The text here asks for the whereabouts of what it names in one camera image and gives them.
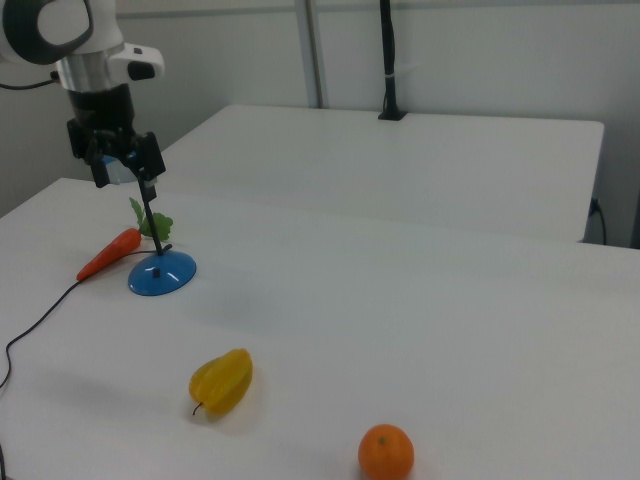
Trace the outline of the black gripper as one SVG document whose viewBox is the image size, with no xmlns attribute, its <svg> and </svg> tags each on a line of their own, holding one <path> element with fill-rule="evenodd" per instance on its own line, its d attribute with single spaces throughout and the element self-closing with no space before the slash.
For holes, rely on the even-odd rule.
<svg viewBox="0 0 640 480">
<path fill-rule="evenodd" d="M 74 112 L 69 121 L 72 151 L 91 165 L 98 188 L 112 183 L 108 165 L 114 158 L 133 161 L 138 176 L 153 181 L 166 171 L 159 144 L 153 132 L 138 135 L 133 127 L 135 109 L 130 87 L 124 83 L 102 91 L 67 91 Z"/>
</svg>

